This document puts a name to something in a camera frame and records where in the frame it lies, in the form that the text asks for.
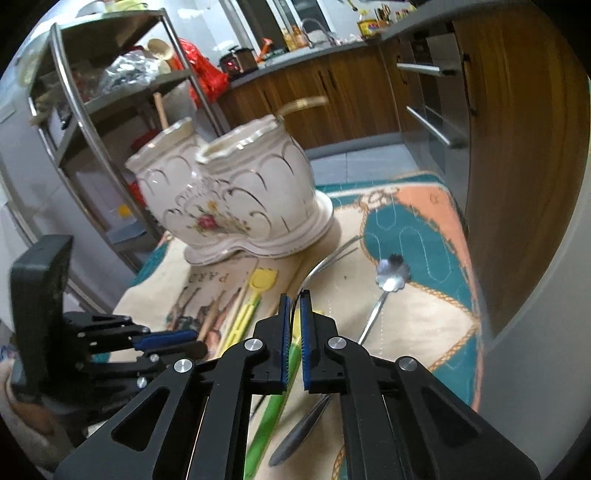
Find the white cloth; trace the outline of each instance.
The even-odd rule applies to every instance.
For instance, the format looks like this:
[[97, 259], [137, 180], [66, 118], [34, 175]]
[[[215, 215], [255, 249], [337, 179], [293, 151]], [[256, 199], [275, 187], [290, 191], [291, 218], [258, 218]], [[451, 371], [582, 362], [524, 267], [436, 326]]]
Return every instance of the white cloth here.
[[8, 382], [14, 360], [0, 362], [0, 415], [10, 433], [31, 462], [41, 468], [53, 471], [57, 465], [73, 450], [72, 443], [59, 422], [49, 416], [52, 434], [43, 436], [28, 427], [12, 409]]

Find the red plastic bag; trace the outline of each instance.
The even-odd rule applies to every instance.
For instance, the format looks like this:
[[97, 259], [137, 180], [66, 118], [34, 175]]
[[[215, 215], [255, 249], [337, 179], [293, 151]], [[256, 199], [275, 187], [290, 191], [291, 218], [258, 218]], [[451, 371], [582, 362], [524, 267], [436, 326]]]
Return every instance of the red plastic bag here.
[[[193, 71], [197, 74], [199, 84], [207, 96], [207, 99], [211, 103], [215, 102], [230, 85], [228, 74], [215, 68], [207, 58], [201, 55], [201, 52], [191, 42], [182, 38], [179, 40]], [[183, 69], [183, 65], [176, 55], [174, 56], [174, 63], [179, 70]], [[190, 92], [195, 105], [197, 105], [197, 108], [200, 108], [201, 101], [199, 100], [195, 89], [191, 87]]]

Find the yellow spatula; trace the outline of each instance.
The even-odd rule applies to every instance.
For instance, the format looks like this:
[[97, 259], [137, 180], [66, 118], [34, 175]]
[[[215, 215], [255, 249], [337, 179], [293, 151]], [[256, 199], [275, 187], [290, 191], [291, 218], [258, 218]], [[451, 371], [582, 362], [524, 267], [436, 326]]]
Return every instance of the yellow spatula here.
[[246, 329], [250, 325], [256, 307], [261, 301], [261, 295], [263, 292], [273, 288], [276, 279], [277, 270], [273, 270], [272, 268], [256, 268], [252, 272], [251, 278], [248, 281], [248, 285], [252, 290], [251, 298], [240, 308], [240, 312], [238, 312], [238, 316], [224, 341], [222, 351], [219, 355], [223, 355], [232, 345], [242, 340]]

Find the tile floor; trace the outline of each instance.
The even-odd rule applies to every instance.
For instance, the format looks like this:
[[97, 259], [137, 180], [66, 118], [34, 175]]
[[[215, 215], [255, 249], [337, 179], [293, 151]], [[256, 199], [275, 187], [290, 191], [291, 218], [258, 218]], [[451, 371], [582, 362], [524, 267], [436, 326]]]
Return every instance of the tile floor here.
[[317, 185], [352, 181], [385, 180], [417, 171], [403, 144], [357, 150], [312, 160]]

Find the spoon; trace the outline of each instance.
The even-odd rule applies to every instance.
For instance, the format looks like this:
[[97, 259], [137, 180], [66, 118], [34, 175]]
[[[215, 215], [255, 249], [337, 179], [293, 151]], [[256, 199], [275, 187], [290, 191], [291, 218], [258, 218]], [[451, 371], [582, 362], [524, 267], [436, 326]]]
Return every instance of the spoon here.
[[[360, 345], [366, 341], [379, 312], [381, 312], [390, 292], [402, 290], [410, 279], [410, 268], [404, 262], [402, 255], [393, 254], [379, 261], [376, 267], [375, 282], [383, 290], [374, 309], [369, 315], [365, 328], [357, 342]], [[303, 417], [279, 444], [269, 459], [269, 466], [280, 465], [285, 462], [300, 447], [318, 422], [322, 412], [330, 403], [332, 395], [325, 394], [314, 404], [308, 415]]]

